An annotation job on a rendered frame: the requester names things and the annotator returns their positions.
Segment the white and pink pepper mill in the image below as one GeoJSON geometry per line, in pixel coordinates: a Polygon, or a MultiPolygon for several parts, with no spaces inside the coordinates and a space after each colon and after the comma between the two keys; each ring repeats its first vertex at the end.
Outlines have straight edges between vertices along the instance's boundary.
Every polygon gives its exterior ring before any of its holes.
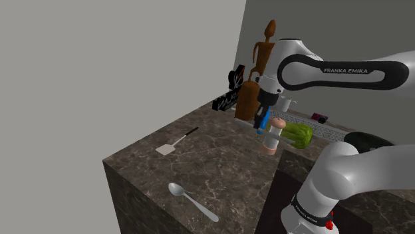
{"type": "Polygon", "coordinates": [[[282,118],[273,118],[270,120],[270,128],[265,132],[265,138],[262,143],[262,150],[267,155],[273,155],[280,142],[280,135],[282,130],[286,127],[286,121],[282,118]]]}

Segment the brown wooden human figure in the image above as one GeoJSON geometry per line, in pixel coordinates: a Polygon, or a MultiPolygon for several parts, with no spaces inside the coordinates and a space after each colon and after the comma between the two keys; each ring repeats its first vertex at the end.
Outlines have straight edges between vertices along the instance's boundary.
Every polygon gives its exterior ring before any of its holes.
{"type": "Polygon", "coordinates": [[[257,96],[259,94],[260,87],[258,82],[252,79],[252,75],[255,72],[259,76],[263,75],[271,51],[275,46],[275,43],[270,41],[270,38],[275,35],[275,30],[276,22],[275,19],[272,19],[264,31],[265,40],[255,43],[252,56],[252,61],[255,66],[250,70],[248,80],[243,82],[241,89],[238,92],[235,117],[240,120],[252,120],[254,118],[255,111],[259,107],[257,96]]]}

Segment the blue stick-shaped object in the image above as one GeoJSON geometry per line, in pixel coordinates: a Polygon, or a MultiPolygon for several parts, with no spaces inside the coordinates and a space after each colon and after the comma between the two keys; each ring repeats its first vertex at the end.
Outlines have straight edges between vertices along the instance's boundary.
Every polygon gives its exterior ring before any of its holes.
{"type": "Polygon", "coordinates": [[[269,115],[270,115],[270,108],[268,108],[268,110],[266,111],[259,128],[257,129],[257,134],[262,134],[264,130],[266,130],[266,126],[269,120],[269,115]]]}

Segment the black logo sign sculpture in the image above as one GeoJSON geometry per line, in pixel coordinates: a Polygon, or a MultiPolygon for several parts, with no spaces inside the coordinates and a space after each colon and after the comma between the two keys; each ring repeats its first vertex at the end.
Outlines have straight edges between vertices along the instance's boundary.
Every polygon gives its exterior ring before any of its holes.
{"type": "Polygon", "coordinates": [[[225,93],[224,95],[216,98],[212,102],[211,108],[213,110],[221,110],[226,111],[229,108],[231,108],[238,99],[238,92],[241,89],[241,86],[243,84],[243,74],[245,71],[245,66],[240,64],[236,70],[231,70],[228,74],[228,88],[229,91],[225,93]]]}

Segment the white mug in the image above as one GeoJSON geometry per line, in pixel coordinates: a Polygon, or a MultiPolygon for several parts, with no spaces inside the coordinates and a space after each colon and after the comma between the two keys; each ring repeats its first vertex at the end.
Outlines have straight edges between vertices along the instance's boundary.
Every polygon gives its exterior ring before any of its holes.
{"type": "Polygon", "coordinates": [[[279,110],[281,112],[288,111],[291,103],[295,103],[296,104],[297,102],[295,100],[293,100],[292,98],[287,98],[286,96],[282,96],[281,97],[281,102],[280,102],[280,105],[279,105],[279,110]]]}

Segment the silver spoon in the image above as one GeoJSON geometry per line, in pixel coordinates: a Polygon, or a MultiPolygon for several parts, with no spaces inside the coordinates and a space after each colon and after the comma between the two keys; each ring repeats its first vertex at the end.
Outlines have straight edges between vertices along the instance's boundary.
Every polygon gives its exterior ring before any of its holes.
{"type": "Polygon", "coordinates": [[[218,222],[219,217],[211,212],[209,209],[204,207],[202,204],[198,203],[196,200],[191,198],[184,190],[184,188],[176,183],[169,183],[168,189],[170,193],[174,196],[184,196],[189,199],[206,217],[211,219],[213,222],[218,222]]]}

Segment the grey ridged mat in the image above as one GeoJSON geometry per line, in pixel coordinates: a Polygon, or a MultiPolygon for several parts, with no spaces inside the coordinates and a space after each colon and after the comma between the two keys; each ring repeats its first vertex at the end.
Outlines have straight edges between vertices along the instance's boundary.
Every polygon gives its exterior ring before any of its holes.
{"type": "Polygon", "coordinates": [[[348,134],[348,132],[344,130],[339,130],[331,126],[327,126],[325,124],[320,124],[314,120],[302,118],[299,116],[288,114],[286,112],[278,112],[276,110],[272,110],[271,115],[272,117],[280,117],[284,119],[286,122],[310,126],[313,129],[314,135],[332,142],[343,141],[344,137],[348,134]]]}

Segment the dark robot stand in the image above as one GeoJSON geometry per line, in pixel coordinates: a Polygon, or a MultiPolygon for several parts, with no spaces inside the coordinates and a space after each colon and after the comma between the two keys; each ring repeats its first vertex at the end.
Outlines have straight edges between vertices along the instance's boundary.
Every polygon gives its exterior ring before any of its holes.
{"type": "MultiPolygon", "coordinates": [[[[254,234],[287,234],[280,214],[288,206],[302,183],[295,178],[276,170],[271,188],[267,194],[254,234]]],[[[337,204],[334,209],[334,224],[340,234],[373,234],[372,225],[337,204]]]]}

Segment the green ribbed vegetable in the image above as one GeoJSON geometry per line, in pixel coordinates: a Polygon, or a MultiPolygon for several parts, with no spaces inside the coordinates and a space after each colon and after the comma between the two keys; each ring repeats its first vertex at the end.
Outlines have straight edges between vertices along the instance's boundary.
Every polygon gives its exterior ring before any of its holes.
{"type": "Polygon", "coordinates": [[[293,141],[289,145],[294,148],[304,149],[311,143],[313,129],[306,124],[287,122],[286,127],[282,129],[281,136],[293,141]]]}

